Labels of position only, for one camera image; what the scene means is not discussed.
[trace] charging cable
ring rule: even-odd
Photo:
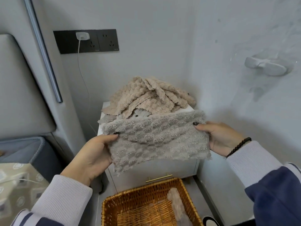
[[[92,125],[90,124],[90,121],[89,121],[89,110],[90,110],[90,104],[91,104],[91,97],[90,97],[90,93],[89,93],[89,90],[88,90],[88,87],[86,85],[86,82],[82,76],[82,72],[80,70],[80,66],[79,66],[79,46],[80,46],[80,41],[81,40],[88,40],[90,39],[90,35],[89,33],[87,32],[77,32],[76,33],[76,37],[78,39],[78,49],[77,49],[77,64],[78,64],[78,69],[79,69],[79,72],[80,72],[80,75],[82,77],[82,81],[84,82],[85,84],[85,87],[87,89],[87,92],[88,92],[88,96],[89,96],[89,106],[88,106],[88,110],[87,110],[87,122],[88,124],[90,125],[90,127],[93,129],[93,131],[95,132],[95,135],[97,135],[97,132],[95,131],[95,129],[92,127]]]

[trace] wicker basket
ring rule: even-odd
[[[192,224],[203,226],[190,196],[179,178],[171,178],[107,197],[102,203],[102,226],[176,226],[167,193],[176,187]]]

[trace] fluffy textured towel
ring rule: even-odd
[[[170,200],[172,210],[175,214],[175,219],[177,221],[177,226],[193,226],[189,217],[185,212],[185,207],[181,200],[179,191],[177,188],[171,188],[168,191],[167,199]]]
[[[124,172],[151,159],[210,157],[209,135],[196,130],[193,122],[205,123],[203,111],[151,115],[104,124],[102,131],[105,135],[120,133],[110,144],[115,171]]]
[[[193,97],[184,90],[156,78],[134,77],[110,98],[110,106],[102,109],[105,114],[128,118],[134,109],[145,109],[152,114],[175,112],[180,107],[195,105]]]

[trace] beaded bracelet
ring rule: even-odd
[[[227,156],[226,158],[228,158],[229,156],[233,155],[235,152],[237,152],[246,142],[248,141],[252,141],[251,137],[247,137],[245,138],[240,144],[238,144]]]

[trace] gray headboard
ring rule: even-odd
[[[55,130],[38,86],[17,42],[0,35],[0,140]]]

